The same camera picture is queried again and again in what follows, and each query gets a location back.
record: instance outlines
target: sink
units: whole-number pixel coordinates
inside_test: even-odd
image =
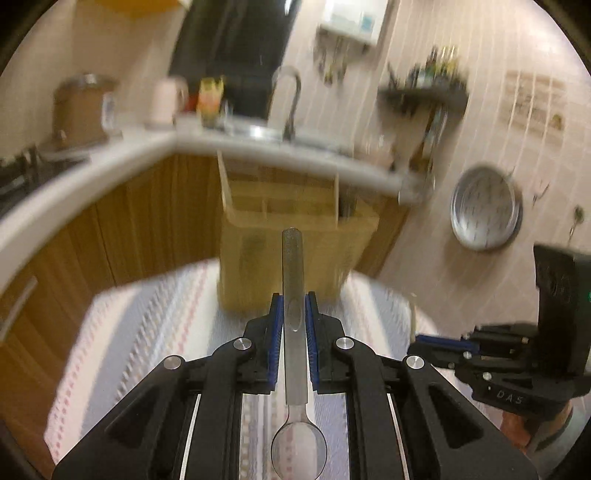
[[[284,141],[283,132],[281,130],[267,127],[263,123],[252,123],[252,120],[221,120],[214,126],[214,129],[223,132],[226,135],[230,135],[231,137],[245,137],[250,140],[273,144],[280,144]],[[285,142],[292,145],[299,145],[301,147],[314,148],[325,152],[351,156],[350,147],[344,141],[327,138],[317,133],[296,132],[295,138],[291,142]]]

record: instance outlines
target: cup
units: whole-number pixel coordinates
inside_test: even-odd
[[[182,111],[189,98],[189,87],[184,78],[168,77],[159,80],[154,88],[148,125],[171,127],[175,115]]]

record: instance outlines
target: water heater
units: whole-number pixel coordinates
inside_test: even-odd
[[[320,26],[331,33],[375,46],[387,6],[388,0],[326,0]]]

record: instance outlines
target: white countertop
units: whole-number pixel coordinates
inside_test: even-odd
[[[396,196],[402,177],[340,155],[209,131],[126,129],[90,151],[89,161],[48,182],[0,219],[0,294],[39,249],[84,208],[167,155],[213,154],[339,179]]]

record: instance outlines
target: spoon handle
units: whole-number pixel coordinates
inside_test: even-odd
[[[308,403],[304,252],[301,232],[282,233],[285,403]]]

